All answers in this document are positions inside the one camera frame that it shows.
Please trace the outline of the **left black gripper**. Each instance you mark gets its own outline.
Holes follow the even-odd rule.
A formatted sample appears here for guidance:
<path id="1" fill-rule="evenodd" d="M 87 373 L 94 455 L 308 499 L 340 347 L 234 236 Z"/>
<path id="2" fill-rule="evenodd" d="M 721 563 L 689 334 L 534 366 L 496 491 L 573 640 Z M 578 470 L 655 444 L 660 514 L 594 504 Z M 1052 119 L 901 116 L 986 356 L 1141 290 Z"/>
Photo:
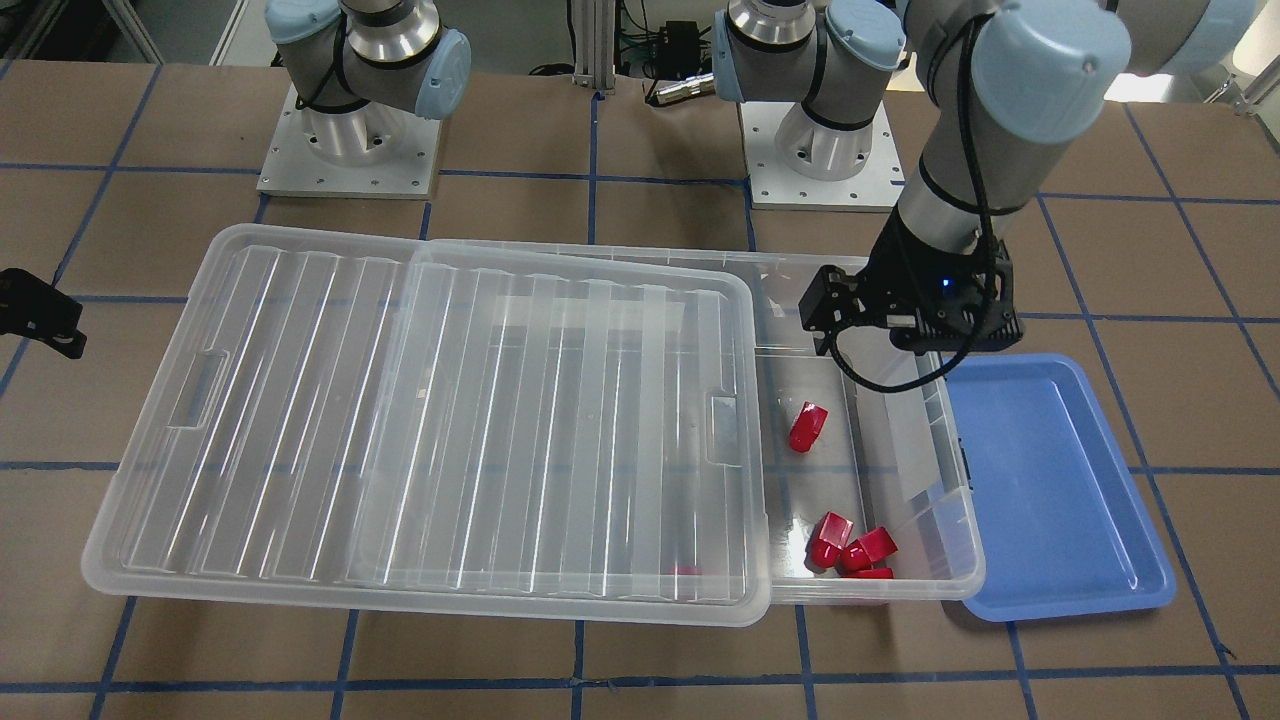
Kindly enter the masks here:
<path id="1" fill-rule="evenodd" d="M 824 264 L 818 268 L 797 304 L 803 328 L 813 334 L 817 356 L 835 346 L 836 337 L 854 327 L 892 331 L 913 323 L 916 286 L 925 275 L 959 272 L 986 281 L 984 305 L 995 297 L 995 272 L 1012 263 L 1002 240 L 978 238 L 969 254 L 945 252 L 919 240 L 899 210 L 881 231 L 869 263 L 854 277 Z"/>

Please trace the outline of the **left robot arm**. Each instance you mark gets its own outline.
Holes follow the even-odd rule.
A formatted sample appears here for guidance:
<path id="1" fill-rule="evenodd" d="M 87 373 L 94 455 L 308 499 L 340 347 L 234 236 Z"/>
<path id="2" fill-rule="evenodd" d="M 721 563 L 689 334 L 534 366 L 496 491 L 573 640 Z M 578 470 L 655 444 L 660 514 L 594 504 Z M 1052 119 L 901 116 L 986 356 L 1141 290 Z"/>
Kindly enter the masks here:
<path id="1" fill-rule="evenodd" d="M 818 272 L 799 304 L 815 351 L 877 327 L 902 351 L 997 352 L 1024 329 L 1004 236 L 1123 73 L 1220 61 L 1252 1 L 731 1 L 712 23 L 716 91 L 796 102 L 860 133 L 904 53 L 938 111 L 868 264 Z"/>

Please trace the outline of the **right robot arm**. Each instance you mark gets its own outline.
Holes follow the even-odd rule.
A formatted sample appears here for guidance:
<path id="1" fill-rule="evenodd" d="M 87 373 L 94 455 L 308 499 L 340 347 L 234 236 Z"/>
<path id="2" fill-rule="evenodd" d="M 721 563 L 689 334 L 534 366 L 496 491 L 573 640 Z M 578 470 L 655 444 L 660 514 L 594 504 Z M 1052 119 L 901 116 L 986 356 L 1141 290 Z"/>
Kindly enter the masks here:
<path id="1" fill-rule="evenodd" d="M 269 1 L 264 17 L 294 90 L 291 117 L 328 165 L 389 161 L 411 117 L 444 120 L 468 86 L 470 41 L 431 1 Z"/>

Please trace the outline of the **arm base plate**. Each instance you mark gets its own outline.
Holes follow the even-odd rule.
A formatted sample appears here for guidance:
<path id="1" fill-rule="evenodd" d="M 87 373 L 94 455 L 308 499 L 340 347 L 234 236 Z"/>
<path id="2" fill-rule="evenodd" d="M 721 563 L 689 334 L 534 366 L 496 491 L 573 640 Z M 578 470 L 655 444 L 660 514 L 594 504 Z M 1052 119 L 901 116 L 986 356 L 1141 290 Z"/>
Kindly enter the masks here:
<path id="1" fill-rule="evenodd" d="M 442 122 L 371 102 L 346 114 L 297 106 L 289 87 L 259 174 L 274 197 L 428 200 Z"/>
<path id="2" fill-rule="evenodd" d="M 890 119 L 836 131 L 797 102 L 739 106 L 751 205 L 808 211 L 890 211 L 906 183 Z"/>

